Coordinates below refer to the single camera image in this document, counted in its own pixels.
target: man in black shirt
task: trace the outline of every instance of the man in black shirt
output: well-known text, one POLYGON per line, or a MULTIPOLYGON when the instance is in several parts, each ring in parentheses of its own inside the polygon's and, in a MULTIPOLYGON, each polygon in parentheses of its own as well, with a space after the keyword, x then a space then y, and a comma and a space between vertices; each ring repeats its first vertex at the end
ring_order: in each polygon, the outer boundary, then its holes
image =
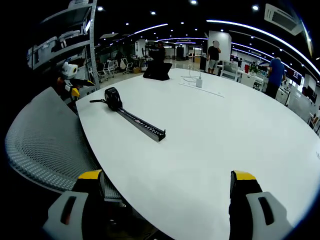
POLYGON ((209 61, 208 73, 214 74, 214 69, 217 67, 217 63, 219 61, 219 53, 221 50, 219 48, 219 43, 217 43, 217 47, 215 47, 215 41, 212 42, 213 46, 210 46, 208 49, 208 53, 206 56, 206 60, 209 61))

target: cardboard box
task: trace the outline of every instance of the cardboard box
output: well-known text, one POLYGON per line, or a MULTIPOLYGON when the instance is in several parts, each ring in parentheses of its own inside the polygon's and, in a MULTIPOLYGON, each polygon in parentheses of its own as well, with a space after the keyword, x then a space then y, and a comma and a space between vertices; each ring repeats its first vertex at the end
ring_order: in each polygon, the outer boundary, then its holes
POLYGON ((139 74, 139 73, 141 73, 141 67, 134 67, 134 68, 133 68, 133 73, 134 73, 134 74, 139 74))

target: air conditioner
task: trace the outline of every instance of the air conditioner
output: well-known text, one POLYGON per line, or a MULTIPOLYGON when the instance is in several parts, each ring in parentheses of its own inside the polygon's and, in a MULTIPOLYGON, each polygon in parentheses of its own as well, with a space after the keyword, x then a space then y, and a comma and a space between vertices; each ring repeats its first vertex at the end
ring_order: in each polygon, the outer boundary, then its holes
POLYGON ((251 51, 252 54, 258 55, 259 57, 261 57, 261 53, 259 52, 255 52, 255 51, 251 51))
POLYGON ((264 20, 283 28, 294 36, 303 30, 299 19, 293 18, 290 14, 268 3, 265 5, 264 20))

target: pillar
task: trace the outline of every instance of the pillar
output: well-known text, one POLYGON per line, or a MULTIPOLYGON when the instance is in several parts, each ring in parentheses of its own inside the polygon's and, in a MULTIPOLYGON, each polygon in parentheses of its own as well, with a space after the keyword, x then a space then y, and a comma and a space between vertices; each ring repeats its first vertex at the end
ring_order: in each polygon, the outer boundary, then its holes
MULTIPOLYGON (((219 41, 219 48, 221 53, 219 53, 219 61, 230 61, 231 54, 231 36, 227 32, 222 31, 209 31, 209 38, 206 52, 208 53, 208 49, 213 45, 213 41, 219 41)), ((208 70, 209 61, 206 62, 205 71, 208 70)))
POLYGON ((143 57, 142 48, 143 48, 143 51, 145 51, 145 46, 146 46, 146 41, 144 39, 139 39, 135 41, 135 45, 134 45, 135 55, 142 58, 143 57))

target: shorts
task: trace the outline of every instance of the shorts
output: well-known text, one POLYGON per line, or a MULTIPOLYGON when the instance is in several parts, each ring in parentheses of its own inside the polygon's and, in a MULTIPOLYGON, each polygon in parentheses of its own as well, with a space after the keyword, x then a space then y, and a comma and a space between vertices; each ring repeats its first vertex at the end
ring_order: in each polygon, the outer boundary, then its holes
POLYGON ((215 69, 217 67, 217 64, 218 64, 218 60, 210 60, 208 68, 215 69))

